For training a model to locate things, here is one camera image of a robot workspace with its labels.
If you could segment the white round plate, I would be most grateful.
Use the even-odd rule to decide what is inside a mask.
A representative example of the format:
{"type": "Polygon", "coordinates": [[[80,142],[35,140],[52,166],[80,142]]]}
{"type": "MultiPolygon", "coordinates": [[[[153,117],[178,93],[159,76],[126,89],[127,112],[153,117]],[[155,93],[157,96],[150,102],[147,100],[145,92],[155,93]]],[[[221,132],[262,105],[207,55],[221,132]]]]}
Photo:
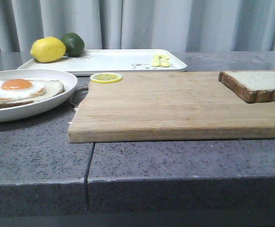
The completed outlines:
{"type": "Polygon", "coordinates": [[[37,114],[49,111],[63,102],[65,102],[75,91],[77,86],[77,77],[71,73],[57,70],[6,70],[0,71],[0,80],[2,79],[41,79],[58,80],[64,85],[64,92],[49,99],[36,103],[20,105],[0,109],[0,122],[8,122],[24,119],[37,114]]]}

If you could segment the white rectangular tray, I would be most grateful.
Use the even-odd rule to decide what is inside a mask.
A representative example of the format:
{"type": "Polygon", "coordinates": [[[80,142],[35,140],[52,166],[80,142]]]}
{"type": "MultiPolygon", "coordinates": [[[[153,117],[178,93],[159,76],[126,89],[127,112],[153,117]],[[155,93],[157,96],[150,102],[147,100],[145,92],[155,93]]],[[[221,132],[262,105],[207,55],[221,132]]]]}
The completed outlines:
{"type": "Polygon", "coordinates": [[[31,59],[19,69],[59,70],[76,76],[87,76],[97,72],[121,71],[184,71],[187,65],[167,50],[161,49],[108,49],[85,50],[79,57],[62,57],[61,59],[41,63],[31,59]],[[165,54],[170,59],[170,67],[153,67],[154,54],[165,54]]]}

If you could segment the wooden cutting board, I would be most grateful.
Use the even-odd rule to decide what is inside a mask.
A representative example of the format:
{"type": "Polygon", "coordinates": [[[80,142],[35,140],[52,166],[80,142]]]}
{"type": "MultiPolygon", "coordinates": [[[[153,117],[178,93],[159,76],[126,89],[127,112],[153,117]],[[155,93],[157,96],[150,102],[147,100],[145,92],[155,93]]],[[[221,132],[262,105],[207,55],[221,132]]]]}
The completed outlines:
{"type": "Polygon", "coordinates": [[[90,82],[68,129],[71,143],[275,139],[275,102],[248,104],[218,72],[131,72],[90,82]]]}

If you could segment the lemon slice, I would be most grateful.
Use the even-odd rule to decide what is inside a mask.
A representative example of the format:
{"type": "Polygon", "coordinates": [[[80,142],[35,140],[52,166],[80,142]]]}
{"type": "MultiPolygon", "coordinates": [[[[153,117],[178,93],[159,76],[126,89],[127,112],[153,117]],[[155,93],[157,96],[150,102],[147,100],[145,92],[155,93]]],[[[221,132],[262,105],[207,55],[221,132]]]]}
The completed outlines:
{"type": "Polygon", "coordinates": [[[115,83],[122,80],[122,75],[112,72],[96,73],[90,76],[90,80],[101,84],[115,83]]]}

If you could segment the yellow corn kernel pieces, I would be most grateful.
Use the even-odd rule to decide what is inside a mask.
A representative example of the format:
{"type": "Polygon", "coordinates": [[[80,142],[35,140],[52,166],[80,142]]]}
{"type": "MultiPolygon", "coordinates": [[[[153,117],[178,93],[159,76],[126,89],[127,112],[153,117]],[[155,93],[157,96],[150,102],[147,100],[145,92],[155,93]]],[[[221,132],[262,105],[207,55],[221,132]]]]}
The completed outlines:
{"type": "Polygon", "coordinates": [[[170,67],[169,57],[165,54],[154,54],[151,66],[153,67],[170,67]]]}

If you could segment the green lime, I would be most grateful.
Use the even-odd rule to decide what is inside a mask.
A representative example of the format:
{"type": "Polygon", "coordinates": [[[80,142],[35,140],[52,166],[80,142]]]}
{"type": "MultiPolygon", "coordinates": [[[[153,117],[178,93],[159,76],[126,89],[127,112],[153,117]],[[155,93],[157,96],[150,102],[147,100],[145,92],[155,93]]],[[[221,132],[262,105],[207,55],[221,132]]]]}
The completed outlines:
{"type": "Polygon", "coordinates": [[[61,38],[61,41],[66,46],[66,55],[68,57],[78,57],[84,51],[85,43],[83,39],[76,33],[65,34],[61,38]]]}

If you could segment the yellow lemon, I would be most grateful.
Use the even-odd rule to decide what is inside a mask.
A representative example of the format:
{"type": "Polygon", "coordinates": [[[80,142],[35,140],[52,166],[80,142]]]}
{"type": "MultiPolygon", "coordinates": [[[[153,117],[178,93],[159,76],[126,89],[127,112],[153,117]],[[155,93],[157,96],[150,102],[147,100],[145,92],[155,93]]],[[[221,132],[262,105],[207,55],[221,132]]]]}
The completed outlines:
{"type": "Polygon", "coordinates": [[[49,63],[61,59],[65,52],[65,44],[60,39],[49,36],[36,40],[30,54],[39,62],[49,63]]]}

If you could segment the grey curtain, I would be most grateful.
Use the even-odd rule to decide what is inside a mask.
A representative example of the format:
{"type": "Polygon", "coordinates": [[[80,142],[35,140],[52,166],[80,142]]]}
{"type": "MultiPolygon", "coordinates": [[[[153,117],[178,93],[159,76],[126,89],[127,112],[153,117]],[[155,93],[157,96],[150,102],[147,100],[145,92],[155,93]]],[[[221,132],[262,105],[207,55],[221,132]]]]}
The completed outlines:
{"type": "Polygon", "coordinates": [[[0,52],[70,32],[87,49],[275,51],[275,0],[0,0],[0,52]]]}

